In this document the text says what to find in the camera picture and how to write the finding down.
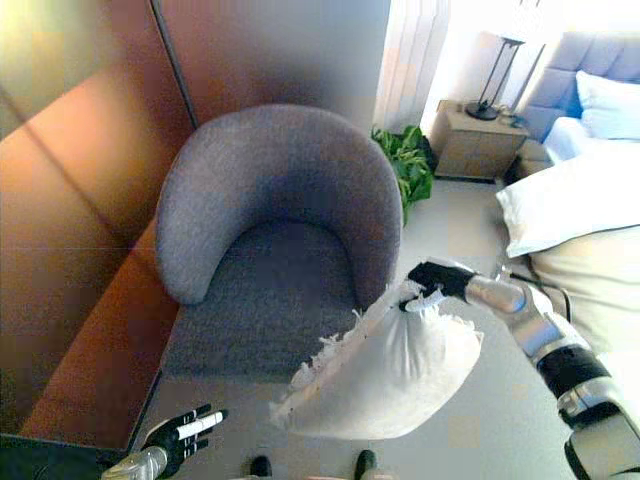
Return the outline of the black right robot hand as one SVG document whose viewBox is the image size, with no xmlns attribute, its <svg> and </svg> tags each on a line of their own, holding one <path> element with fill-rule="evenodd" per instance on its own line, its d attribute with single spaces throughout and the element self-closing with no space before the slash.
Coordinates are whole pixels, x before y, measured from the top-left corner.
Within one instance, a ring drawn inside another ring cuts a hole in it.
<svg viewBox="0 0 640 480">
<path fill-rule="evenodd" d="M 465 289 L 477 272 L 456 262 L 431 259 L 416 265 L 406 279 L 419 286 L 416 297 L 402 301 L 403 312 L 419 312 L 447 297 L 465 301 Z"/>
</svg>

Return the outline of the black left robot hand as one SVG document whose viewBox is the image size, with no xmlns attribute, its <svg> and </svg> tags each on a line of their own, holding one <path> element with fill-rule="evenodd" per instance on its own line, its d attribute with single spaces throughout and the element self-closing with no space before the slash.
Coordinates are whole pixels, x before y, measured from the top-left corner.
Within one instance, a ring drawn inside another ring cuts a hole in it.
<svg viewBox="0 0 640 480">
<path fill-rule="evenodd" d="M 152 428 L 142 449 L 158 447 L 166 454 L 166 465 L 158 478 L 170 478 L 187 458 L 207 447 L 209 440 L 206 435 L 228 415 L 227 409 L 214 410 L 210 404 L 205 404 Z"/>
</svg>

